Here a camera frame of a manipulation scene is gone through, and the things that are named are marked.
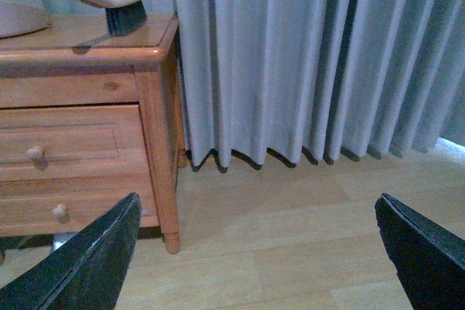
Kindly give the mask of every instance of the laminate floor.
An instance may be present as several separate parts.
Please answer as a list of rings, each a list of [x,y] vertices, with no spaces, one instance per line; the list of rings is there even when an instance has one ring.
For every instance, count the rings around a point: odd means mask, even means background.
[[[138,240],[117,309],[412,309],[376,226],[388,192],[465,238],[465,151],[440,140],[403,158],[341,156],[261,169],[234,159],[179,171],[182,250]],[[0,285],[49,247],[8,250]]]

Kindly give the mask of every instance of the wood grain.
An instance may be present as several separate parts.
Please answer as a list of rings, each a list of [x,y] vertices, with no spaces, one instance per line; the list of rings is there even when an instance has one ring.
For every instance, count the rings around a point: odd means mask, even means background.
[[[134,66],[145,144],[152,174],[155,204],[158,210],[161,232],[170,234],[166,249],[179,251],[179,227],[177,218],[176,189],[170,166],[168,122],[165,119],[165,104],[159,67]]]
[[[128,66],[3,69],[0,108],[137,102]]]
[[[178,26],[173,14],[149,15],[145,26],[115,38],[104,30],[104,17],[66,15],[53,20],[51,28],[0,40],[0,65],[70,67],[160,62]]]
[[[78,232],[127,194],[127,191],[119,190],[110,194],[74,192],[72,195],[3,199],[0,205],[0,236]],[[69,219],[57,219],[53,210],[58,205],[67,208]]]
[[[36,145],[45,164],[26,156]],[[2,181],[148,171],[137,105],[0,110]]]

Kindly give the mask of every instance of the curtain fold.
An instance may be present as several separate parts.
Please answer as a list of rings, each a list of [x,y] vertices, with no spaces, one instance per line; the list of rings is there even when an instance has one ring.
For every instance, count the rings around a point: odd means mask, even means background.
[[[210,149],[225,167],[267,148],[298,163],[302,147],[336,160],[460,134],[463,0],[179,1],[195,165]]]

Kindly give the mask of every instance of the drawer knob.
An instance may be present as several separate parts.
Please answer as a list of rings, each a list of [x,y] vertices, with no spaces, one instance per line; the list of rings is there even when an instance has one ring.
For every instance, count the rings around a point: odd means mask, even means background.
[[[52,210],[52,213],[54,217],[60,222],[60,223],[67,223],[70,220],[70,217],[67,212],[67,207],[66,205],[58,205]]]
[[[44,158],[45,150],[40,145],[34,145],[26,151],[26,156],[33,161],[40,161]]]

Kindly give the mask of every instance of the wooden drawer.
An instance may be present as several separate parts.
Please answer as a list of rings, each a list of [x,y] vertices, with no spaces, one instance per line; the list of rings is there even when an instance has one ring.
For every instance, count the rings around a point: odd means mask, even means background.
[[[72,195],[37,195],[29,198],[2,198],[0,205],[0,236],[76,232],[101,216],[127,191],[112,193],[74,192]],[[57,218],[54,209],[65,208]],[[156,226],[155,216],[142,216],[142,227]]]
[[[129,66],[2,68],[0,108],[137,102]]]
[[[148,173],[137,105],[0,110],[0,181]]]

